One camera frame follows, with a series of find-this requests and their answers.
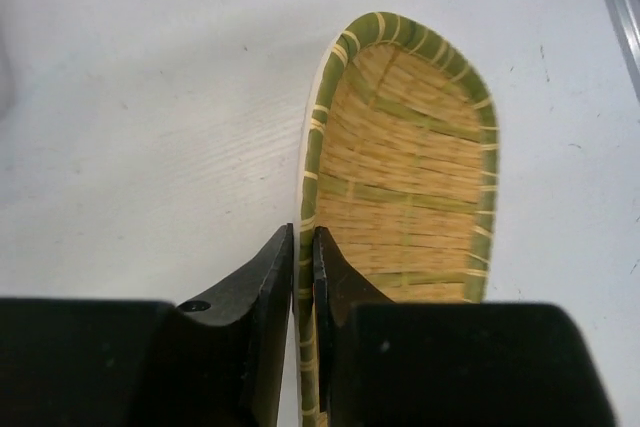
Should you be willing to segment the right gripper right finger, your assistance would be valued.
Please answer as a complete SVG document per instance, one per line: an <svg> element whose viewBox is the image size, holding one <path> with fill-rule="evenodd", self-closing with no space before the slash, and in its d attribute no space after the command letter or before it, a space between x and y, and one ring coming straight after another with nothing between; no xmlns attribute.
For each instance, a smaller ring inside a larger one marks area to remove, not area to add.
<svg viewBox="0 0 640 427"><path fill-rule="evenodd" d="M315 231L319 404L332 426L612 426L584 338L553 304L394 302Z"/></svg>

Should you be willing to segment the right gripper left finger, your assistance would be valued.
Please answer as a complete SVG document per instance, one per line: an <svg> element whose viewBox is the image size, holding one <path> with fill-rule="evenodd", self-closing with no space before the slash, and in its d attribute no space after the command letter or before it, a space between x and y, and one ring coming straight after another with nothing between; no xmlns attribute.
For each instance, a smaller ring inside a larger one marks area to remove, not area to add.
<svg viewBox="0 0 640 427"><path fill-rule="evenodd" d="M294 264L291 225L179 305L5 298L5 426L273 426Z"/></svg>

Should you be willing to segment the rectangular bamboo tray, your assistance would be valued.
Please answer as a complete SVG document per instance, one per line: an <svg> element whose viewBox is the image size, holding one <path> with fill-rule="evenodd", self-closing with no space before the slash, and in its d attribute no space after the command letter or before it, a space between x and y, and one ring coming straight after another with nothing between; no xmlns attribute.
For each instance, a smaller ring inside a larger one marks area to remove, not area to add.
<svg viewBox="0 0 640 427"><path fill-rule="evenodd" d="M319 407L312 238L394 301L483 300L498 192L491 93L438 32L371 12L328 47L305 109L294 222L299 422Z"/></svg>

